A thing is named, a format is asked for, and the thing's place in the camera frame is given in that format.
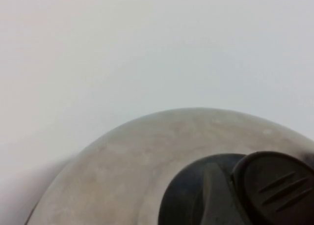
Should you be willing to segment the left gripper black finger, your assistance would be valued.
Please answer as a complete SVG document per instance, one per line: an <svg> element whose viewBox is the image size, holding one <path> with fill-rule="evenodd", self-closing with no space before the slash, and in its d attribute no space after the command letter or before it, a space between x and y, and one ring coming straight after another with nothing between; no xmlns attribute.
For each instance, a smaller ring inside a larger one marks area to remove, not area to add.
<svg viewBox="0 0 314 225"><path fill-rule="evenodd" d="M312 225L314 170L290 155L260 151L233 169L241 205L254 225Z"/></svg>

